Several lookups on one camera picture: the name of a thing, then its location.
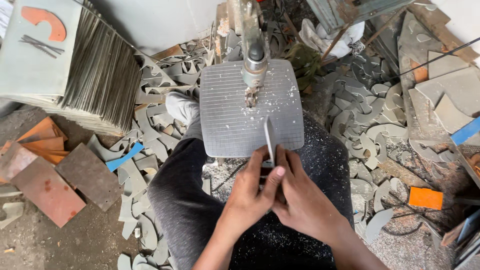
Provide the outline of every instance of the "brown metal plate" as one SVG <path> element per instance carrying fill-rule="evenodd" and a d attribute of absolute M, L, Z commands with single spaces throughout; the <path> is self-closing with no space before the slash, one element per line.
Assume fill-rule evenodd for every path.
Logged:
<path fill-rule="evenodd" d="M 35 159 L 11 182 L 60 228 L 86 205 L 42 157 Z"/>
<path fill-rule="evenodd" d="M 118 177 L 84 144 L 77 146 L 55 169 L 103 211 L 123 193 Z"/>

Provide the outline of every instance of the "orange c-shaped cutout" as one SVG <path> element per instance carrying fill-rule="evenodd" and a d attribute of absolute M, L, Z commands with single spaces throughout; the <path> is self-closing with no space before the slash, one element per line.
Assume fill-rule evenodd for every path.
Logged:
<path fill-rule="evenodd" d="M 52 27 L 52 32 L 50 33 L 48 40 L 62 42 L 67 36 L 63 23 L 57 16 L 55 16 L 55 14 L 49 11 L 32 7 L 22 7 L 22 17 L 34 25 L 37 25 L 42 21 L 47 21 Z"/>

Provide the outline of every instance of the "white cloth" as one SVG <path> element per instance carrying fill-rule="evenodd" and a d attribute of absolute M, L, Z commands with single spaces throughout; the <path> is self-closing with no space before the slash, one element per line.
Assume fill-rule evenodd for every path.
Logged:
<path fill-rule="evenodd" d="M 167 94 L 165 106 L 173 118 L 187 125 L 187 132 L 183 135 L 181 141 L 189 138 L 204 140 L 200 124 L 200 105 L 197 102 L 184 94 L 170 92 Z"/>
<path fill-rule="evenodd" d="M 350 53 L 352 51 L 350 45 L 360 40 L 360 38 L 363 36 L 364 29 L 365 22 L 350 26 L 329 55 L 341 58 Z M 328 46 L 332 44 L 332 41 L 337 36 L 338 32 L 328 35 L 327 31 L 325 31 L 321 24 L 318 24 L 317 28 L 315 28 L 309 19 L 303 19 L 302 28 L 299 34 L 303 42 L 308 47 L 319 51 L 320 54 L 323 55 L 323 53 L 328 49 Z"/>

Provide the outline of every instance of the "blue plastic strip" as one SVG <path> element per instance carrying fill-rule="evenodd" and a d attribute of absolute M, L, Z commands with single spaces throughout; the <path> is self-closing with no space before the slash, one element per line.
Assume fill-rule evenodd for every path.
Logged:
<path fill-rule="evenodd" d="M 133 156 L 135 156 L 138 152 L 140 152 L 143 148 L 145 148 L 141 143 L 137 142 L 135 145 L 132 147 L 130 152 L 128 152 L 123 158 L 119 158 L 117 160 L 111 160 L 105 165 L 108 167 L 108 169 L 113 172 L 116 170 L 120 165 L 125 163 L 127 160 L 131 159 Z"/>
<path fill-rule="evenodd" d="M 480 117 L 474 119 L 466 126 L 459 129 L 451 136 L 451 138 L 455 145 L 461 145 L 478 132 L 480 132 Z"/>

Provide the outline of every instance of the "gray metal plate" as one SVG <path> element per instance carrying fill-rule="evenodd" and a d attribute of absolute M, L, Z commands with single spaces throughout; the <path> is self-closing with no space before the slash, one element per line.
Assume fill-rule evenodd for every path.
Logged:
<path fill-rule="evenodd" d="M 204 68 L 200 116 L 205 150 L 211 157 L 249 157 L 266 145 L 264 118 L 269 115 L 277 143 L 294 150 L 303 146 L 303 115 L 297 80 L 287 60 L 269 60 L 265 88 L 256 108 L 245 106 L 243 62 Z"/>

